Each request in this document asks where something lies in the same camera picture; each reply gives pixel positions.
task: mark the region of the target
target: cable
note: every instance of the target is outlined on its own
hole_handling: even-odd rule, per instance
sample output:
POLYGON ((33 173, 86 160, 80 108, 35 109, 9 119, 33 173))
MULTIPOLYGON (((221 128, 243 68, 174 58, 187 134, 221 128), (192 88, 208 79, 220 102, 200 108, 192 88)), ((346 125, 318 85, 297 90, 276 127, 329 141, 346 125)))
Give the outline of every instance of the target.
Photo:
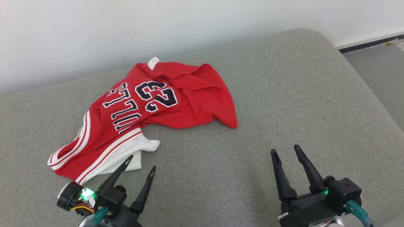
POLYGON ((375 221, 371 217, 369 217, 368 213, 354 200, 348 201, 345 204, 345 208, 348 212, 357 217, 362 222, 364 227, 375 226, 375 221))
POLYGON ((70 209, 75 210, 75 209, 79 209, 79 208, 86 209, 86 210, 90 211, 92 214, 94 214, 93 209, 89 205, 84 204, 84 203, 77 204, 76 206, 74 206, 74 207, 72 207, 70 209))

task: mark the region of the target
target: baseboard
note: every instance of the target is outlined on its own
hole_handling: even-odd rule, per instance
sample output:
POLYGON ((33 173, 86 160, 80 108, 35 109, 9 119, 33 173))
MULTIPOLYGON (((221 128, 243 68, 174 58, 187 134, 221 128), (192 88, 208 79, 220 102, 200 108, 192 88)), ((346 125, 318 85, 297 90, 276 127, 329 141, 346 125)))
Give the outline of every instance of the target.
POLYGON ((366 47, 393 41, 395 39, 403 39, 403 38, 404 38, 404 28, 389 32, 378 33, 371 36, 366 36, 361 39, 339 43, 336 44, 335 47, 337 47, 341 53, 346 53, 349 51, 359 50, 366 47))

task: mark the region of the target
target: basketball jersey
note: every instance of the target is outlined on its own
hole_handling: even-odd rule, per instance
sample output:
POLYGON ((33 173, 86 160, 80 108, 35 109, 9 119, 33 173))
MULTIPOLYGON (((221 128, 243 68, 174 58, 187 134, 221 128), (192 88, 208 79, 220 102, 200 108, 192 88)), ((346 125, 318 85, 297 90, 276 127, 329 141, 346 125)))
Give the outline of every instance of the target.
POLYGON ((167 62, 152 70, 139 63, 91 105, 77 137, 48 165, 79 184, 113 172, 130 155, 134 158, 126 170, 139 169, 141 151, 155 151, 160 143, 146 139, 142 127, 189 128, 214 119, 237 128, 231 94, 212 66, 167 62))

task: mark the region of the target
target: white wall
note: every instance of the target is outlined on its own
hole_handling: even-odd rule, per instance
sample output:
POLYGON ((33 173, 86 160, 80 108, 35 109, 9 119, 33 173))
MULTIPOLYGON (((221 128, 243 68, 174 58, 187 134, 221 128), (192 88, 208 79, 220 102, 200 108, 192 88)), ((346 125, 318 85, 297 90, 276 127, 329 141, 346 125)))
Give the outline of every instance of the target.
POLYGON ((403 0, 0 0, 0 94, 306 27, 404 33, 403 0))

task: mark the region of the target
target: gray sofa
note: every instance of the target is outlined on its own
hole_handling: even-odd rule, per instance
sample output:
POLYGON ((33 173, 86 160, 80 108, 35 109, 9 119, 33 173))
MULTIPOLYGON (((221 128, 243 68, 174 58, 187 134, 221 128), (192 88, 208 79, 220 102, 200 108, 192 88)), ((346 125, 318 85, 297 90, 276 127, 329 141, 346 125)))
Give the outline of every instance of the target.
MULTIPOLYGON (((118 181, 130 205, 157 166, 139 218, 144 227, 279 226, 271 149, 297 193, 309 192, 294 144, 323 177, 348 177, 359 185, 376 226, 404 213, 404 134, 321 34, 291 30, 167 61, 211 64, 233 96, 239 127, 214 121, 180 130, 144 128, 161 145, 143 152, 142 169, 124 172, 118 181)), ((129 70, 0 98, 1 226, 78 226, 81 216, 56 207, 70 180, 46 162, 74 139, 89 106, 129 70)), ((85 186, 96 189, 107 177, 85 186)), ((352 215, 344 221, 361 226, 352 215)))

